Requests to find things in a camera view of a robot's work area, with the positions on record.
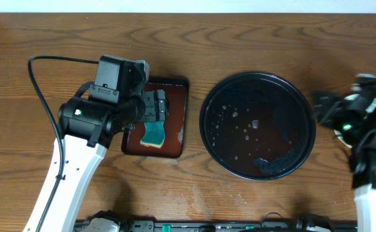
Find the yellow plate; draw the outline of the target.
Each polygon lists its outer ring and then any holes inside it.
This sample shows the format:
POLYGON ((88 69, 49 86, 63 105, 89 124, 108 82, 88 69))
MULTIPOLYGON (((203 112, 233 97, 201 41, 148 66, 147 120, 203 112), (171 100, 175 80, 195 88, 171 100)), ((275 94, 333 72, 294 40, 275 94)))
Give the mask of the yellow plate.
POLYGON ((352 148, 353 144, 353 133, 351 130, 346 130, 346 131, 338 131, 334 130, 333 131, 335 134, 335 137, 340 140, 345 146, 352 148))

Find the green yellow sponge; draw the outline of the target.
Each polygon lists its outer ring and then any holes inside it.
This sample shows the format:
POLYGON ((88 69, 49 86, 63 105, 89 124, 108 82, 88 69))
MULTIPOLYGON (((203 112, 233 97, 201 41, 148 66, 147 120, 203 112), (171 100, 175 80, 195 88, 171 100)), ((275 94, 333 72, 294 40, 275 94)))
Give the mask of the green yellow sponge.
POLYGON ((164 122, 146 122, 144 123, 144 127, 145 133, 140 144, 147 147, 161 148, 166 138, 164 122))

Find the light green plate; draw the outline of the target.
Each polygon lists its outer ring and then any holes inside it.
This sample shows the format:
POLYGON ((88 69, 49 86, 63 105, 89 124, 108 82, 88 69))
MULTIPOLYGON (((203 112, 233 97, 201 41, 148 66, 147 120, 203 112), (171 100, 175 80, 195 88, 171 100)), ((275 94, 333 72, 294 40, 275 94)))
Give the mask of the light green plate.
MULTIPOLYGON (((346 96, 346 97, 344 98, 344 100, 347 100, 347 101, 353 101, 353 100, 355 100, 358 96, 359 96, 358 93, 356 93, 356 94, 351 94, 351 95, 346 96)), ((371 104, 366 108, 366 112, 367 112, 367 113, 372 113, 375 109, 376 109, 376 98, 374 98, 373 101, 371 102, 371 104)))

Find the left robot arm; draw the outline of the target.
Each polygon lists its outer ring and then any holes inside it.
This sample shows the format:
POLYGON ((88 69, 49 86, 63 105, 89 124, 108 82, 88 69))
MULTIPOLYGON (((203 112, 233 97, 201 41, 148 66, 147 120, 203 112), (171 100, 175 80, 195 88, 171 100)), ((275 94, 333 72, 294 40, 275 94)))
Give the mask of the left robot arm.
POLYGON ((87 187, 115 134, 125 124, 163 123, 168 117, 164 90, 138 92, 122 108, 82 98, 103 87, 87 82, 61 106, 52 163, 25 231, 71 231, 87 187))

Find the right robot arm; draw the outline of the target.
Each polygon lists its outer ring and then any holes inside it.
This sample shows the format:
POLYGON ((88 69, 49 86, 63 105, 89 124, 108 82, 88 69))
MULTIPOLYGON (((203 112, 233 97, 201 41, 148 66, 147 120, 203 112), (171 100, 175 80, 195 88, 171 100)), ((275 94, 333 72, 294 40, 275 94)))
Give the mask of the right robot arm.
POLYGON ((353 99, 332 92, 313 93, 319 124, 339 132, 351 146, 349 167, 357 210, 358 231, 376 231, 376 100, 374 94, 353 99))

